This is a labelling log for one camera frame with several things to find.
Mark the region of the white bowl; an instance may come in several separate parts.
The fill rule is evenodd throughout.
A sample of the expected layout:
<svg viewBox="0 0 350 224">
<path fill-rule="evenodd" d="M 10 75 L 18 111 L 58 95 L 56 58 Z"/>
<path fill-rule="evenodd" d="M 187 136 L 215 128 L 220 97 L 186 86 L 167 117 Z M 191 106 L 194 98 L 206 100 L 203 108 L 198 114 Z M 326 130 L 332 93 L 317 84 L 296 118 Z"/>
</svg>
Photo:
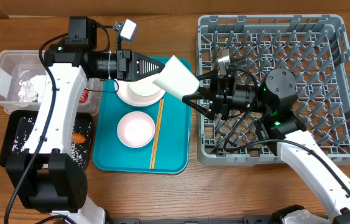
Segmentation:
<svg viewBox="0 0 350 224">
<path fill-rule="evenodd" d="M 129 88 L 137 95 L 140 96 L 152 96 L 156 94 L 160 88 L 153 84 L 154 80 L 157 78 L 156 75 L 143 78 L 136 82 L 129 82 Z"/>
</svg>

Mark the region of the peanuts and rice scraps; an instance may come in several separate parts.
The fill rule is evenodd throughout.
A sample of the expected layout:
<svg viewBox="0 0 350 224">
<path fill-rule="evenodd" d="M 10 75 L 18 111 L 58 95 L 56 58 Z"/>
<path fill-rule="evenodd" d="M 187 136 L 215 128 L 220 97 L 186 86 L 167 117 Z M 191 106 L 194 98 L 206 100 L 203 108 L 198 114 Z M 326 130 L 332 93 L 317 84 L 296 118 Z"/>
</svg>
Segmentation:
<svg viewBox="0 0 350 224">
<path fill-rule="evenodd" d="M 9 141 L 9 152 L 20 153 L 24 150 L 24 143 L 28 140 L 36 117 L 23 116 L 17 123 L 14 139 Z M 71 141 L 71 156 L 73 160 L 85 170 L 88 166 L 91 149 L 91 137 L 93 133 L 93 120 L 89 114 L 77 114 L 73 126 L 73 133 L 80 133 L 86 137 L 86 142 L 78 144 Z"/>
</svg>

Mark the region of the small pink bowl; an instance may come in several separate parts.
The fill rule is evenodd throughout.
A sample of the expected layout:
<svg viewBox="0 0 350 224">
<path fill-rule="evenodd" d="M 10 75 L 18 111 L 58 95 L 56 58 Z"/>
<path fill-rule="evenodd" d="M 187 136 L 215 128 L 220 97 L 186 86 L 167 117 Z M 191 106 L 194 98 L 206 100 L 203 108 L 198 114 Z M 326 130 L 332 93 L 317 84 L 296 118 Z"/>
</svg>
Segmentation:
<svg viewBox="0 0 350 224">
<path fill-rule="evenodd" d="M 117 125 L 117 136 L 123 145 L 140 148 L 148 145 L 155 135 L 155 122 L 141 111 L 124 115 Z"/>
</svg>

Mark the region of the aluminium foil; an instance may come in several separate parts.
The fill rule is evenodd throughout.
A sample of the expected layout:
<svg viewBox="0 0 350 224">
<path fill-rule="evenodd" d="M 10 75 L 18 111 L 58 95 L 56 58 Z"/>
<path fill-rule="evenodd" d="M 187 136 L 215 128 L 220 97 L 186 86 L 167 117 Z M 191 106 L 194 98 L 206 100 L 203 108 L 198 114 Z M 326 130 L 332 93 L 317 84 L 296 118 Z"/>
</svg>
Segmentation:
<svg viewBox="0 0 350 224">
<path fill-rule="evenodd" d="M 38 93 L 34 88 L 34 85 L 31 81 L 23 81 L 19 82 L 21 88 L 18 92 L 18 97 L 20 102 L 31 103 L 37 101 Z"/>
</svg>

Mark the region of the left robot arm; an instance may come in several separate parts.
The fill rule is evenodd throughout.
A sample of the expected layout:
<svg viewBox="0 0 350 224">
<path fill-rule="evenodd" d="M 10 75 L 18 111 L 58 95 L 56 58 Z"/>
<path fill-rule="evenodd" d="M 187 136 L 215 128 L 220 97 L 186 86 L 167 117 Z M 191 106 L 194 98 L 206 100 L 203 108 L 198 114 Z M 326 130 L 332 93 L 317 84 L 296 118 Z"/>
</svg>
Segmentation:
<svg viewBox="0 0 350 224">
<path fill-rule="evenodd" d="M 109 223 L 108 212 L 89 198 L 86 174 L 70 152 L 80 96 L 90 78 L 139 81 L 165 65 L 131 50 L 112 54 L 89 44 L 52 44 L 39 50 L 39 58 L 48 75 L 44 96 L 24 151 L 6 160 L 14 191 L 4 222 L 18 198 L 25 208 L 48 213 L 50 219 Z"/>
</svg>

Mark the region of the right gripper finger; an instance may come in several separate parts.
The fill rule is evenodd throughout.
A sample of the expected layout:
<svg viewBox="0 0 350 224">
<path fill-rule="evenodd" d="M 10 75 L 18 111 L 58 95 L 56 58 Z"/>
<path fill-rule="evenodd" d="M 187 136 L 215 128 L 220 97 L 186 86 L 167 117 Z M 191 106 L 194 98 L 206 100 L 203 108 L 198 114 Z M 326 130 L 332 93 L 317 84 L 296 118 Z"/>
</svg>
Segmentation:
<svg viewBox="0 0 350 224">
<path fill-rule="evenodd" d="M 209 89 L 217 89 L 218 88 L 218 70 L 211 70 L 209 72 L 206 72 L 202 75 L 198 75 L 197 80 L 199 81 L 199 87 L 203 88 L 203 81 L 208 80 L 209 81 Z"/>
<path fill-rule="evenodd" d="M 196 91 L 195 93 L 185 95 L 182 97 L 182 102 L 189 107 L 193 108 L 197 112 L 199 112 L 201 115 L 203 115 L 205 118 L 208 118 L 210 120 L 214 120 L 215 113 L 211 108 L 206 108 L 198 103 L 195 103 L 194 100 L 213 100 L 215 99 L 215 94 L 209 93 L 209 92 L 198 92 Z"/>
</svg>

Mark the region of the white cup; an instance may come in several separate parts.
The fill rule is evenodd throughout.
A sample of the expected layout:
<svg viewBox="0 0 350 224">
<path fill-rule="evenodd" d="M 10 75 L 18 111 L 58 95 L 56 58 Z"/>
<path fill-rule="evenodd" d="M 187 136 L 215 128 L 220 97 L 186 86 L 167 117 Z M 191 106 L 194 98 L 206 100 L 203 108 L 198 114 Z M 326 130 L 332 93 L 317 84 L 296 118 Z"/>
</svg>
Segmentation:
<svg viewBox="0 0 350 224">
<path fill-rule="evenodd" d="M 171 56 L 153 84 L 182 100 L 186 95 L 194 94 L 200 82 L 192 72 L 175 56 Z"/>
</svg>

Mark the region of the white napkin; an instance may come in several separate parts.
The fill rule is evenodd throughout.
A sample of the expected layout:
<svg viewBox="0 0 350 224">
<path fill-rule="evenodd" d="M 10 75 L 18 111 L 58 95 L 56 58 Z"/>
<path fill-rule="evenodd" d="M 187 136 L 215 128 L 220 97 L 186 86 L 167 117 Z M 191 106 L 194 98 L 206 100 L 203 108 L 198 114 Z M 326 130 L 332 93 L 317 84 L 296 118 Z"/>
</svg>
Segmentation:
<svg viewBox="0 0 350 224">
<path fill-rule="evenodd" d="M 46 75 L 36 75 L 30 79 L 30 83 L 33 85 L 34 90 L 37 92 L 37 101 L 42 102 L 45 86 L 46 86 Z"/>
</svg>

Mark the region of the orange carrot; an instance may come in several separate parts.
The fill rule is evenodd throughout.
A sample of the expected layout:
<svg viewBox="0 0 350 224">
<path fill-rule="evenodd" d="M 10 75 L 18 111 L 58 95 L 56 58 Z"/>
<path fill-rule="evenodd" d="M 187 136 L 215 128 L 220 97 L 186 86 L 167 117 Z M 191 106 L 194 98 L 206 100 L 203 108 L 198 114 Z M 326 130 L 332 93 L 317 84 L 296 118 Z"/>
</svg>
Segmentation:
<svg viewBox="0 0 350 224">
<path fill-rule="evenodd" d="M 72 133 L 71 140 L 78 144 L 83 144 L 86 142 L 86 137 L 80 133 Z"/>
</svg>

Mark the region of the red snack wrapper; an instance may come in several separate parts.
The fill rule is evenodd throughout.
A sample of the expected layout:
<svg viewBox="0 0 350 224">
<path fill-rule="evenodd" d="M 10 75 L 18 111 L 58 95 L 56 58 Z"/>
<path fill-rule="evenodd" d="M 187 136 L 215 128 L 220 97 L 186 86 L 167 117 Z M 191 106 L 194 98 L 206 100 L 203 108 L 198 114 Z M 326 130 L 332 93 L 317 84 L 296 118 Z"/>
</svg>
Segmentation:
<svg viewBox="0 0 350 224">
<path fill-rule="evenodd" d="M 88 96 L 89 96 L 89 90 L 88 89 L 84 89 L 82 91 L 81 96 L 80 96 L 79 103 L 86 103 L 87 100 L 88 100 Z"/>
</svg>

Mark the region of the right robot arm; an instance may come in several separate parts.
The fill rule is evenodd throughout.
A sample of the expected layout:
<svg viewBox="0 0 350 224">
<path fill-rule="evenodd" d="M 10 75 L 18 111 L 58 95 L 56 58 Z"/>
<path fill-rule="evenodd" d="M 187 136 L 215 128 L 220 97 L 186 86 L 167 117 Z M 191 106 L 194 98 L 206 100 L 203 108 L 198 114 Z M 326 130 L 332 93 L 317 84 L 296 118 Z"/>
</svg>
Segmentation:
<svg viewBox="0 0 350 224">
<path fill-rule="evenodd" d="M 210 71 L 198 77 L 185 71 L 181 76 L 179 99 L 208 119 L 231 110 L 257 112 L 258 140 L 268 146 L 307 184 L 324 207 L 329 223 L 350 223 L 350 178 L 321 150 L 306 126 L 292 111 L 297 101 L 294 74 L 283 68 L 270 71 L 261 84 L 239 86 L 235 74 L 242 66 L 221 73 Z"/>
</svg>

